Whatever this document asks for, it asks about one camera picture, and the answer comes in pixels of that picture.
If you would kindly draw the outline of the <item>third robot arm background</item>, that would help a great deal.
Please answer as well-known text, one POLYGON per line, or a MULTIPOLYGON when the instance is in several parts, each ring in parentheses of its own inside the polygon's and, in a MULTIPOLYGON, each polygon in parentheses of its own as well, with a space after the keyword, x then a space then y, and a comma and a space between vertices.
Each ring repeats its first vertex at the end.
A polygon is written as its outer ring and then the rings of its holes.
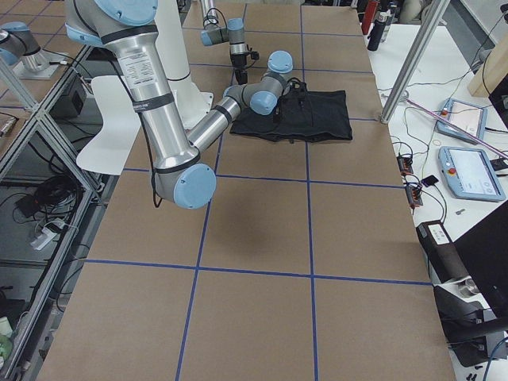
POLYGON ((20 79, 50 79, 56 71, 29 27, 21 21, 1 25, 1 58, 20 79))

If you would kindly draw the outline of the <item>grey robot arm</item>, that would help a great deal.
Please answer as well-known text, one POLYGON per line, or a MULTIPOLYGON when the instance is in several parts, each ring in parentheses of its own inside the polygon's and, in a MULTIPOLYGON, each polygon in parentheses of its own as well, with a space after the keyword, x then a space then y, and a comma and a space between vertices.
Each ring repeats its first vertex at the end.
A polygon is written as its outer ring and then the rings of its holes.
POLYGON ((204 46, 229 44, 229 58, 238 84, 248 81, 247 58, 249 47, 245 41, 244 22, 241 17, 228 21, 214 1, 200 1, 202 11, 201 40, 204 46))
POLYGON ((245 109, 269 115, 287 93, 293 70, 289 52, 273 52, 258 83, 227 88, 210 110, 200 91, 194 98, 176 88, 190 74, 182 24, 174 1, 67 1, 68 37, 105 48, 116 57, 126 91, 147 143, 153 196, 181 208, 197 209, 213 197, 214 171, 201 154, 245 109))

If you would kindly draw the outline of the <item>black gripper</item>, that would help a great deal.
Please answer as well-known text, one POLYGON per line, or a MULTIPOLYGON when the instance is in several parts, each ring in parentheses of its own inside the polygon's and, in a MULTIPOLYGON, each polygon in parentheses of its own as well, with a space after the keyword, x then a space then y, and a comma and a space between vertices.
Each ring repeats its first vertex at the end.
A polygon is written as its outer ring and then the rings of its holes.
POLYGON ((230 60, 233 66, 233 70, 235 71, 234 75, 237 84, 247 83, 248 73, 246 72, 246 70, 247 70, 248 53, 231 54, 230 60))
POLYGON ((279 98, 279 102, 289 102, 291 100, 296 101, 299 106, 303 106, 307 98, 308 90, 305 82, 302 81, 290 81, 288 88, 285 90, 283 95, 279 98))

